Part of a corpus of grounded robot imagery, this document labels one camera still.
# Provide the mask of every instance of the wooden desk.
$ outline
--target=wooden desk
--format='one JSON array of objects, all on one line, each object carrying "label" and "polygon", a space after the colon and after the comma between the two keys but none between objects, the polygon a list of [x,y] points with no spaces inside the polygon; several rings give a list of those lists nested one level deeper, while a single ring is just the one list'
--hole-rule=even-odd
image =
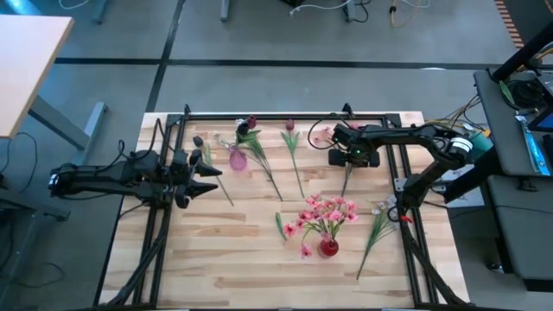
[{"label": "wooden desk", "polygon": [[[404,126],[423,122],[420,112],[405,112],[401,115]],[[165,113],[145,115],[137,149],[148,148],[156,118],[159,117],[164,123],[166,116]],[[339,195],[345,170],[329,167],[327,153],[308,146],[307,131],[312,123],[296,121],[296,130],[301,132],[296,164],[301,170],[303,190],[306,195]],[[334,124],[335,121],[323,122],[315,130]],[[289,152],[279,133],[284,131],[284,121],[260,121],[257,126],[262,130],[259,134],[260,143],[269,157],[284,202],[278,200],[274,188],[256,163],[250,162],[248,168],[239,173],[229,168],[228,151],[216,143],[213,135],[218,132],[221,137],[231,140],[235,126],[233,121],[187,122],[185,150],[194,148],[192,137],[196,135],[202,136],[210,144],[213,165],[223,171],[220,178],[235,206],[229,204],[220,189],[192,200],[186,210],[174,206],[158,307],[412,307],[399,231],[378,242],[369,254],[362,277],[355,280],[374,219],[371,208],[376,202],[386,200],[392,192],[385,149],[380,150],[382,160],[379,168],[358,168],[353,171],[345,197],[362,207],[359,220],[344,225],[338,234],[339,253],[330,259],[322,259],[316,254],[301,259],[301,237],[284,243],[275,224],[276,212],[280,212],[283,221],[287,222],[306,208]],[[155,149],[160,147],[161,138],[157,139]],[[414,172],[422,171],[431,162],[425,149],[412,147],[408,150]],[[215,182],[215,179],[198,177],[197,181]],[[127,198],[122,210],[137,203],[136,199]],[[467,289],[447,211],[425,205],[421,213],[434,266],[454,292],[467,301]],[[126,214],[118,222],[100,302],[109,301],[136,268],[147,218],[148,208],[145,207]],[[319,241],[315,235],[308,238],[308,243],[314,249]],[[146,276],[145,301],[149,295],[151,274]],[[420,266],[417,267],[417,274],[421,290],[424,291]]]},{"label": "wooden desk", "polygon": [[0,15],[0,138],[13,138],[30,114],[86,156],[105,104],[96,104],[82,130],[37,96],[72,26],[71,17]]}]

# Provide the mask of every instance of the black metal frame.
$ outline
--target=black metal frame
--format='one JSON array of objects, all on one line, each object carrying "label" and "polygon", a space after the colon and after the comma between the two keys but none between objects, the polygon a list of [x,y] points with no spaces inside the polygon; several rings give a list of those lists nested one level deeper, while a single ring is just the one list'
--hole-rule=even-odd
[{"label": "black metal frame", "polygon": [[[327,115],[326,112],[321,113],[300,113],[300,112],[292,112],[292,113],[260,113],[257,114],[256,117],[258,120],[284,120],[287,118],[294,118],[295,120],[311,120],[316,121],[321,119],[322,117],[325,117]],[[177,135],[177,140],[175,143],[175,149],[181,148],[182,140],[184,137],[184,130],[186,126],[187,121],[224,121],[224,120],[234,120],[237,118],[246,118],[249,114],[244,113],[224,113],[224,114],[217,114],[217,113],[191,113],[188,106],[185,108],[184,114],[169,114],[166,122],[166,128],[165,133],[167,136],[167,139],[165,140],[166,143],[162,145],[162,151],[161,151],[161,158],[164,160],[168,153],[168,141],[171,134],[171,129],[175,125],[179,125],[179,131]],[[390,126],[394,127],[401,127],[401,118],[399,114],[394,113],[384,113],[384,114],[356,114],[353,115],[351,108],[348,104],[344,106],[344,109],[342,110],[342,113],[340,114],[341,117],[346,119],[362,119],[362,120],[374,120],[374,121],[380,121],[380,123],[386,127],[389,128]],[[327,117],[327,120],[340,120],[336,116]],[[410,162],[409,157],[407,154],[407,149],[405,146],[399,146],[399,152],[401,156],[401,161],[404,166],[404,175],[405,177],[408,177],[410,172]],[[386,146],[386,153],[388,158],[388,163],[390,164],[390,174],[391,174],[391,182],[392,185],[394,183],[394,179],[399,178],[399,173],[397,171],[397,164],[396,159],[394,155],[394,149],[392,146]],[[111,253],[111,248],[113,246],[113,239],[115,238],[115,231],[117,230],[117,225],[114,229],[114,233],[112,235],[112,240],[110,244],[110,252],[108,253],[108,257],[105,260],[105,267],[103,274],[100,278],[100,284],[98,286],[98,291],[96,294],[96,299],[94,301],[94,305],[92,308],[88,308],[87,310],[123,310],[123,309],[154,309],[156,308],[157,304],[157,298],[159,296],[159,289],[160,289],[160,283],[161,283],[161,277],[162,277],[162,266],[163,266],[163,255],[165,251],[165,243],[167,241],[167,234],[168,234],[168,226],[169,226],[169,220],[170,220],[170,213],[171,208],[164,210],[163,213],[163,219],[162,219],[162,225],[160,228],[160,231],[158,233],[158,237],[163,237],[165,235],[165,239],[162,241],[161,245],[152,245],[152,238],[154,234],[155,229],[155,223],[156,223],[156,215],[157,210],[155,208],[151,208],[149,211],[149,216],[147,220],[146,225],[146,231],[144,233],[144,241],[143,241],[143,249],[142,249],[142,255],[141,255],[141,261],[144,260],[149,254],[151,255],[151,250],[157,246],[156,250],[156,265],[154,268],[154,277],[152,279],[152,287],[151,291],[149,293],[149,301],[147,303],[142,302],[142,295],[143,295],[143,274],[145,272],[145,268],[148,267],[148,264],[143,267],[143,271],[138,271],[138,273],[142,273],[142,276],[139,278],[138,282],[133,285],[134,288],[134,296],[132,298],[132,304],[130,305],[99,305],[99,297],[102,290],[102,287],[104,285],[104,279],[105,274],[107,272],[107,265],[109,262],[109,256]],[[424,229],[423,229],[423,223],[421,219],[420,212],[415,209],[413,211],[413,221],[415,224],[415,234],[417,238],[417,242],[420,245],[421,251],[423,254],[428,257],[429,251],[428,246],[426,244],[426,238],[424,237]],[[402,232],[405,230],[409,230],[409,227],[402,222],[400,225],[400,229]],[[404,254],[405,254],[405,262],[407,265],[407,272],[408,277],[410,279],[410,287],[411,287],[411,294],[413,297],[413,304],[414,308],[426,308],[426,309],[433,309],[432,306],[435,306],[436,308],[439,308],[441,310],[446,310],[449,307],[448,305],[441,305],[439,304],[437,293],[435,289],[435,285],[430,280],[429,275],[424,271],[424,277],[426,281],[426,286],[428,288],[429,292],[429,303],[423,302],[423,298],[421,297],[421,290],[420,285],[418,282],[418,278],[416,277],[416,266],[415,266],[415,260],[413,258],[413,253],[410,250],[409,246],[407,245],[407,242],[404,240]]]}]

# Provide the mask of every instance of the gray floor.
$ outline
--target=gray floor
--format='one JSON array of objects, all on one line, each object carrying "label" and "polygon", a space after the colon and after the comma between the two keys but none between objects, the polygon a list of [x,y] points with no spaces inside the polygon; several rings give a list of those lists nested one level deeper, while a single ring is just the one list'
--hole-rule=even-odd
[{"label": "gray floor", "polygon": [[[161,56],[177,0],[112,1],[101,26],[91,23],[95,1],[70,11],[60,9],[54,0],[35,3],[42,14],[75,17],[75,28],[61,56]],[[340,11],[305,9],[290,19],[289,7],[276,0],[233,0],[231,17],[221,24],[219,0],[187,0],[171,58],[500,63],[515,51],[493,0],[436,0],[402,29],[390,27],[389,3],[373,0],[368,23],[348,24]],[[7,8],[0,2],[0,10]],[[401,5],[399,10],[398,18],[405,18],[408,7]],[[110,106],[90,159],[90,163],[107,163],[117,152],[118,139],[124,139],[128,149],[134,148],[156,69],[55,65],[41,95],[80,126],[96,101]],[[357,111],[415,110],[433,118],[448,114],[474,94],[470,70],[168,67],[156,111],[182,111],[185,104],[194,111],[328,111],[348,102]],[[478,109],[470,117],[485,120]],[[74,149],[30,117],[22,130],[39,144],[38,169],[26,194],[70,206],[73,212],[65,223],[43,225],[25,267],[25,279],[39,282],[51,277],[41,263],[57,263],[67,273],[66,280],[42,289],[18,288],[17,306],[38,305],[40,310],[88,307],[120,197],[80,203],[49,198],[49,169],[71,161]],[[32,144],[25,138],[12,143],[5,172],[13,188],[24,185],[33,161]],[[5,148],[4,141],[0,163],[5,161]],[[487,220],[479,213],[452,220],[472,302],[496,308],[547,309],[553,295],[527,293],[516,277],[485,269],[482,263],[495,257],[492,241],[496,233]]]}]

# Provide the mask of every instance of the red tulip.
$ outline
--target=red tulip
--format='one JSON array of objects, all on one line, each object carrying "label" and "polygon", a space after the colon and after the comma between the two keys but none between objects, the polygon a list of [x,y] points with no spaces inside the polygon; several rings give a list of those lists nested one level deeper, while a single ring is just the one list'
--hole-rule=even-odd
[{"label": "red tulip", "polygon": [[291,131],[293,129],[294,129],[294,120],[288,119],[288,121],[286,121],[286,130]]},{"label": "red tulip", "polygon": [[249,116],[245,122],[248,124],[248,127],[251,129],[255,128],[257,126],[257,119],[255,116]]}]

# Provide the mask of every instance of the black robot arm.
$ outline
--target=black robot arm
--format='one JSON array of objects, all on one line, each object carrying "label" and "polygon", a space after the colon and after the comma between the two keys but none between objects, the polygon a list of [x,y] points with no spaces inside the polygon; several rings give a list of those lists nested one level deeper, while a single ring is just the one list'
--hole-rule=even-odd
[{"label": "black robot arm", "polygon": [[[438,148],[434,143],[436,138],[448,140],[445,148]],[[328,162],[331,165],[345,166],[350,163],[354,167],[376,167],[379,164],[377,149],[383,145],[410,144],[421,145],[434,157],[434,161],[421,173],[413,174],[403,184],[402,191],[396,191],[397,204],[391,211],[397,211],[396,216],[388,213],[391,221],[400,222],[402,237],[411,252],[418,259],[436,288],[442,293],[448,304],[467,305],[457,297],[453,290],[443,281],[432,263],[410,233],[409,227],[402,216],[411,209],[419,208],[424,197],[434,182],[450,169],[462,168],[472,144],[461,134],[439,125],[425,124],[420,127],[385,129],[380,126],[367,125],[353,129],[338,124],[334,127],[332,137],[335,143],[345,148],[328,151]]]},{"label": "black robot arm", "polygon": [[63,164],[51,170],[48,188],[51,195],[58,197],[91,191],[133,195],[151,206],[166,206],[171,203],[175,186],[177,206],[186,208],[189,198],[217,188],[214,184],[195,181],[195,174],[215,176],[222,173],[207,166],[198,149],[189,160],[184,150],[177,150],[169,166],[160,165],[155,151],[141,150],[108,166]]}]

